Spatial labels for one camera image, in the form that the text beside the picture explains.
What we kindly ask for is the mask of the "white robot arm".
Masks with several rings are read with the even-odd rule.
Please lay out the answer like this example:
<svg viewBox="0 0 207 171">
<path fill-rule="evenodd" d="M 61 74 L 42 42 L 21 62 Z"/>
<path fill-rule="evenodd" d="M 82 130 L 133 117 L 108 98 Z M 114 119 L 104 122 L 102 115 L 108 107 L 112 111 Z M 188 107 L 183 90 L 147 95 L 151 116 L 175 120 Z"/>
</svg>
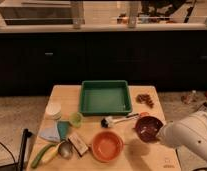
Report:
<svg viewBox="0 0 207 171">
<path fill-rule="evenodd" d="M 157 138 L 170 148 L 185 146 L 207 162 L 207 112 L 197 111 L 179 121 L 168 122 Z"/>
</svg>

